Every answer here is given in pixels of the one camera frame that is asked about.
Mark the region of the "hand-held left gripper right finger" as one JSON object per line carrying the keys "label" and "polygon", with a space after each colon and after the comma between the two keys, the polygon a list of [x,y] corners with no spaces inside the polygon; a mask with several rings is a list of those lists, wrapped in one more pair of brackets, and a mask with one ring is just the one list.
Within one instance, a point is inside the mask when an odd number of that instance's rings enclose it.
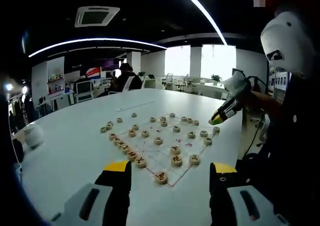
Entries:
{"label": "hand-held left gripper right finger", "polygon": [[236,169],[212,162],[209,172],[212,226],[289,226],[273,204],[249,185]]}

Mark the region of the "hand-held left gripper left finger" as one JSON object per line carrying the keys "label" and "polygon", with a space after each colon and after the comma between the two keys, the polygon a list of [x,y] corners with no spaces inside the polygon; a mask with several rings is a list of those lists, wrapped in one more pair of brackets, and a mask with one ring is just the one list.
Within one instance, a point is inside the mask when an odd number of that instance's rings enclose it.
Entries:
{"label": "hand-held left gripper left finger", "polygon": [[130,207],[132,164],[107,165],[94,183],[88,183],[64,204],[52,226],[125,226]]}

